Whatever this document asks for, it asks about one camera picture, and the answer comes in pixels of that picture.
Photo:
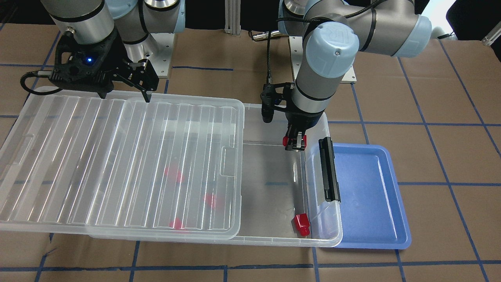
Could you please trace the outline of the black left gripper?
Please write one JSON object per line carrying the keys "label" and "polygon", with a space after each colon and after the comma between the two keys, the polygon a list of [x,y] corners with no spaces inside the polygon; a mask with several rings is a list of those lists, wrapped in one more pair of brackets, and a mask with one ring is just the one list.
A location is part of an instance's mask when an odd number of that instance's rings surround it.
{"label": "black left gripper", "polygon": [[314,114],[299,112],[287,112],[288,127],[285,135],[286,151],[304,151],[307,146],[306,130],[314,127],[324,111]]}

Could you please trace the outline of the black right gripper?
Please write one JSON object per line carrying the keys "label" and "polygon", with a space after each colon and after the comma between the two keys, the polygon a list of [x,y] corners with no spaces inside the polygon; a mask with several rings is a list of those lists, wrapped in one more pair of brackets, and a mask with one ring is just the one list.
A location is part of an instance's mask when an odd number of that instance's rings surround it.
{"label": "black right gripper", "polygon": [[56,46],[55,64],[49,81],[63,90],[95,92],[104,99],[121,81],[138,89],[146,103],[157,90],[159,78],[148,59],[129,59],[115,27],[97,43],[77,43],[76,31],[69,27]]}

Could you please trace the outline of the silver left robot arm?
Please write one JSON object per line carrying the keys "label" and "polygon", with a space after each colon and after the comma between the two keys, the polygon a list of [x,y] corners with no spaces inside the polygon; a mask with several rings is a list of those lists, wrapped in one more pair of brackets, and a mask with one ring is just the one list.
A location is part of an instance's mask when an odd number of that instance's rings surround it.
{"label": "silver left robot arm", "polygon": [[314,127],[358,52],[413,58],[427,46],[429,18],[412,0],[373,0],[363,8],[344,0],[281,0],[279,31],[302,37],[302,59],[291,83],[270,105],[286,114],[286,150],[303,151]]}

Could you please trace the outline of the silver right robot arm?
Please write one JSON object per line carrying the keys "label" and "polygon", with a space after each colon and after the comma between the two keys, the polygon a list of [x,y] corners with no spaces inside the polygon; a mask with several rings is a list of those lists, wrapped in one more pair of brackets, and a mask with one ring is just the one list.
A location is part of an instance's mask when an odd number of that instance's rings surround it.
{"label": "silver right robot arm", "polygon": [[158,88],[154,66],[162,48],[154,34],[180,33],[184,0],[43,0],[61,31],[55,63],[47,75],[63,90],[93,92],[104,99],[119,81],[141,92],[145,102]]}

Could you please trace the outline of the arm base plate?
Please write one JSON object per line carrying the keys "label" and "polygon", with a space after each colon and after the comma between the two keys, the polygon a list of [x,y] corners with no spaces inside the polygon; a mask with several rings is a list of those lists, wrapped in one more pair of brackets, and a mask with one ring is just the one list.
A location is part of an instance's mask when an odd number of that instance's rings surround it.
{"label": "arm base plate", "polygon": [[324,78],[340,78],[341,84],[357,82],[353,69],[355,46],[348,47],[348,53],[343,54],[342,48],[322,39],[319,34],[307,39],[305,47],[301,36],[289,36],[288,41],[294,80],[297,80],[303,66],[308,64],[312,71]]}
{"label": "arm base plate", "polygon": [[140,59],[148,59],[159,78],[168,78],[172,55],[174,50],[175,34],[153,33],[140,42],[125,45],[129,58],[138,62]]}

